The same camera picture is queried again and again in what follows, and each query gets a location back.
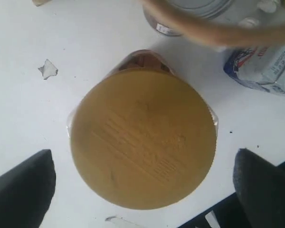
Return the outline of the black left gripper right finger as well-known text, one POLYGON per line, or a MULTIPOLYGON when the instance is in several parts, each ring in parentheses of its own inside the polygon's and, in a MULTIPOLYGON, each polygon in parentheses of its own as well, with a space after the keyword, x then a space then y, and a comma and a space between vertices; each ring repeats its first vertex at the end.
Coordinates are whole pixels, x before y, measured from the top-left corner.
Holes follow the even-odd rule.
POLYGON ((239 149, 233 184, 254 228, 285 228, 285 171, 252 151, 239 149))

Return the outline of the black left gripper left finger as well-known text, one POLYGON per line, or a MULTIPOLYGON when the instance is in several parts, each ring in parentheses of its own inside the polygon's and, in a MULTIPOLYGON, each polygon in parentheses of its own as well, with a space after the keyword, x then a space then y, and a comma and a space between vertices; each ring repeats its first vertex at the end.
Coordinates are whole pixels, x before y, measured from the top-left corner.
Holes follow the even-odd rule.
POLYGON ((0 228, 38 228, 56 188, 50 149, 37 152, 0 176, 0 228))

